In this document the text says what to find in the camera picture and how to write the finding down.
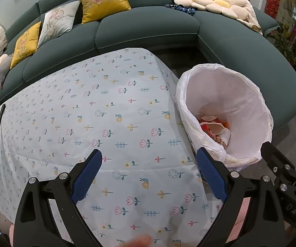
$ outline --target white throw pillow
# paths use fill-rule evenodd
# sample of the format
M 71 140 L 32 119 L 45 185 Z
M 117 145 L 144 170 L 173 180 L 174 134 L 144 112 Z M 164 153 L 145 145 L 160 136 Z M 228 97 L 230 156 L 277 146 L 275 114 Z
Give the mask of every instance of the white throw pillow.
M 71 31 L 80 1 L 74 1 L 54 8 L 45 14 L 38 47 L 49 40 Z

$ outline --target dark gray floor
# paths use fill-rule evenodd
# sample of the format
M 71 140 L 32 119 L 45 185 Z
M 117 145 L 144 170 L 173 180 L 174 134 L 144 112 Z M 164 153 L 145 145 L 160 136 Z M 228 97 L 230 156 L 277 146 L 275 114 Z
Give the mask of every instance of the dark gray floor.
M 203 55 L 195 48 L 179 48 L 153 51 L 178 77 L 197 64 L 207 63 Z M 296 169 L 296 116 L 282 128 L 273 133 L 272 143 L 294 164 Z M 264 160 L 248 166 L 241 171 L 244 177 L 259 179 L 268 175 L 275 179 L 273 172 Z

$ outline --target white plastic bag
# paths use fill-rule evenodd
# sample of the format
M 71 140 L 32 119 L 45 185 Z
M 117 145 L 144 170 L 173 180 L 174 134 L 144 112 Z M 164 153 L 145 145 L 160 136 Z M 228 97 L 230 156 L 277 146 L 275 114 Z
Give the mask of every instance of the white plastic bag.
M 214 160 L 241 170 L 261 160 L 274 125 L 260 89 L 246 76 L 219 64 L 200 64 L 184 72 L 176 86 L 180 116 L 195 151 L 205 147 Z M 195 116 L 214 115 L 229 123 L 225 150 L 204 133 Z

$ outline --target white patterned tablecloth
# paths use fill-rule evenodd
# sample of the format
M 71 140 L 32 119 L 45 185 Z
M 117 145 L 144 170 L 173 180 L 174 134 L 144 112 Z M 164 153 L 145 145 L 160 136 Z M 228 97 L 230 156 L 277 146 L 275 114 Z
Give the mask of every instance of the white patterned tablecloth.
M 6 101 L 0 211 L 14 222 L 30 177 L 54 179 L 97 148 L 102 167 L 77 207 L 103 246 L 143 232 L 158 246 L 196 246 L 221 202 L 204 191 L 193 162 L 176 81 L 152 53 L 130 48 L 66 67 Z

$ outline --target throw pillow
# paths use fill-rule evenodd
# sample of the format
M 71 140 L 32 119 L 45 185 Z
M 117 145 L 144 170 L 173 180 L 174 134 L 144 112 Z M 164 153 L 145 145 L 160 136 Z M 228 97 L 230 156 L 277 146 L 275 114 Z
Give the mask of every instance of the throw pillow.
M 131 10 L 128 0 L 82 0 L 82 24 L 102 19 L 106 16 Z
M 73 20 L 80 1 L 74 1 L 54 8 L 45 14 L 38 48 L 49 40 L 72 30 Z
M 26 57 L 32 55 L 37 51 L 40 26 L 41 21 L 31 26 L 19 37 L 19 39 L 17 39 L 11 68 L 18 64 L 21 60 L 25 59 Z

